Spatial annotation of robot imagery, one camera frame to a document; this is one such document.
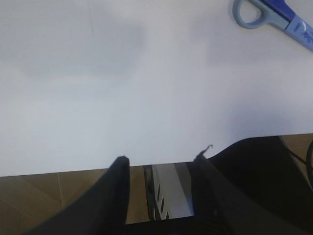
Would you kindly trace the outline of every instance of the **black cable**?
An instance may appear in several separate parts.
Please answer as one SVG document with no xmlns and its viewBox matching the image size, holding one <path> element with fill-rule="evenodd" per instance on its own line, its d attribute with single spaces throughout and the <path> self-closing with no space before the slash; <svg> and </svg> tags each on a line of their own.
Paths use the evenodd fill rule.
<svg viewBox="0 0 313 235">
<path fill-rule="evenodd" d="M 312 167 L 313 141 L 310 143 L 308 147 L 306 161 L 300 158 L 290 149 L 288 148 L 286 149 L 293 157 L 295 157 L 297 160 L 299 160 L 301 163 L 303 163 L 306 166 L 309 183 L 311 185 L 311 188 L 313 188 L 313 167 Z"/>
<path fill-rule="evenodd" d="M 312 171 L 312 154 L 313 154 L 313 141 L 310 143 L 307 151 L 307 174 L 311 187 L 313 188 L 313 171 Z"/>
</svg>

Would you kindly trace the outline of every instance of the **white surface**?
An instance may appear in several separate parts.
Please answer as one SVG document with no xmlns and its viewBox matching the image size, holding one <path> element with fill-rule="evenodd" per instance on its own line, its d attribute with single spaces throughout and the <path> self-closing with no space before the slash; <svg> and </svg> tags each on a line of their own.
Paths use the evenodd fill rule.
<svg viewBox="0 0 313 235">
<path fill-rule="evenodd" d="M 313 24 L 311 0 L 286 2 Z M 239 27 L 231 0 L 0 5 L 2 176 L 106 168 L 120 155 L 184 162 L 209 144 L 208 157 L 313 132 L 313 54 L 271 26 Z"/>
</svg>

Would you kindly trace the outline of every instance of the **blue scissor handle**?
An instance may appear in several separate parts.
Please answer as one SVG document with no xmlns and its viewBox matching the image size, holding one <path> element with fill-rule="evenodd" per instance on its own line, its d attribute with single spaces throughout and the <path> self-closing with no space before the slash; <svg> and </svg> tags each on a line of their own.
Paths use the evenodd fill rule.
<svg viewBox="0 0 313 235">
<path fill-rule="evenodd" d="M 262 2 L 291 22 L 296 13 L 285 3 L 285 0 L 262 0 Z"/>
<path fill-rule="evenodd" d="M 280 30 L 285 30 L 287 28 L 289 22 L 270 7 L 265 5 L 261 0 L 249 0 L 249 2 L 261 10 L 260 18 L 251 23 L 245 22 L 240 15 L 240 9 L 243 1 L 244 0 L 235 0 L 233 5 L 233 15 L 236 22 L 240 26 L 248 29 L 255 29 L 265 24 L 271 24 Z"/>
</svg>

